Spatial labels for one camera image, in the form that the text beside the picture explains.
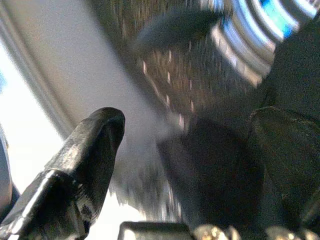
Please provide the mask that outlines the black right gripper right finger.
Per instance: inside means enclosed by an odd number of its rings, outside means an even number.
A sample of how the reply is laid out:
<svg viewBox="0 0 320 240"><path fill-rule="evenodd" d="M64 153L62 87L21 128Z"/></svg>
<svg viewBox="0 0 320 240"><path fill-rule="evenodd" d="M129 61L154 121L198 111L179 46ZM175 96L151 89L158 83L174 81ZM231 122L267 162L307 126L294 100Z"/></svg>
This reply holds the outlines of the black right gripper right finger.
<svg viewBox="0 0 320 240"><path fill-rule="evenodd" d="M269 106L252 112L249 128L291 223L320 227L320 121Z"/></svg>

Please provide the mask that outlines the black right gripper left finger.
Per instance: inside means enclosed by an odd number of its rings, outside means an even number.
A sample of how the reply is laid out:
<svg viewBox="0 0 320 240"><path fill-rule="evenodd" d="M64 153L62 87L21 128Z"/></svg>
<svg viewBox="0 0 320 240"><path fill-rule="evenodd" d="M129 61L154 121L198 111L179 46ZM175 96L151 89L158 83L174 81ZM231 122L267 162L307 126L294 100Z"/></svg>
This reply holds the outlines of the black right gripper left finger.
<svg viewBox="0 0 320 240"><path fill-rule="evenodd" d="M0 240L85 240L105 202L125 122L113 107L83 119L0 223Z"/></svg>

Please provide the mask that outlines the front-load washing machine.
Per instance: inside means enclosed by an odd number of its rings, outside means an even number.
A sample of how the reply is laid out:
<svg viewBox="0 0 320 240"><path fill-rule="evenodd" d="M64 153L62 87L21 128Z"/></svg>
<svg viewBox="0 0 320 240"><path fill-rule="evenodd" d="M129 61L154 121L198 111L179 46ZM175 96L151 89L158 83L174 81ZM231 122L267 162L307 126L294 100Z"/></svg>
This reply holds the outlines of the front-load washing machine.
<svg viewBox="0 0 320 240"><path fill-rule="evenodd" d="M18 193L0 131L0 240L320 240L320 8L304 0L76 0L88 47L54 93L0 0L0 40L65 141Z"/></svg>

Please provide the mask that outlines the grey rubber door gasket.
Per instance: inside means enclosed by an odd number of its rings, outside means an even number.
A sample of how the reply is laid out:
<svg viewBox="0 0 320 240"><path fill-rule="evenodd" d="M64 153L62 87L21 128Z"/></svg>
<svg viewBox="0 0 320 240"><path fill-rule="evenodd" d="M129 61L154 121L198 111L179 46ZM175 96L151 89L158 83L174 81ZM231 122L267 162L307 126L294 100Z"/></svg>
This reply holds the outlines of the grey rubber door gasket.
<svg viewBox="0 0 320 240"><path fill-rule="evenodd" d="M30 73L60 135L101 107L126 118L126 135L162 137L175 117L149 80L150 66L117 51L86 0L0 0L8 46Z"/></svg>

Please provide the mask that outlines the perforated steel washer drum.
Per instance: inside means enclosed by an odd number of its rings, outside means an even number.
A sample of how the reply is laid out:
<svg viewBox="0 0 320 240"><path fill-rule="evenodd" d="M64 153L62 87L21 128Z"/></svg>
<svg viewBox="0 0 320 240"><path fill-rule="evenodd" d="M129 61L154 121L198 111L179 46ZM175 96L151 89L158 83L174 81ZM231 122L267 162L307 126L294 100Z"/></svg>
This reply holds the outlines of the perforated steel washer drum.
<svg viewBox="0 0 320 240"><path fill-rule="evenodd" d="M320 121L320 0L88 0L118 52L150 66L148 78L187 128L194 115L274 105ZM145 54L132 50L150 21L181 9L227 16L204 37Z"/></svg>

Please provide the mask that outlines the black drum paddle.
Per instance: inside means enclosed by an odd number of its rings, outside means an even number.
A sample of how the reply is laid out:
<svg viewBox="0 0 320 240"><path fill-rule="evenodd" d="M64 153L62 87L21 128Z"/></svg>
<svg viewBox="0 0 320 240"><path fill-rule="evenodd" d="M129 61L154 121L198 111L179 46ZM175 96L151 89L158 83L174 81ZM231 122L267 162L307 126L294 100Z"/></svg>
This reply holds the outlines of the black drum paddle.
<svg viewBox="0 0 320 240"><path fill-rule="evenodd" d="M137 34L131 49L145 54L205 37L227 15L210 9L173 9L152 19Z"/></svg>

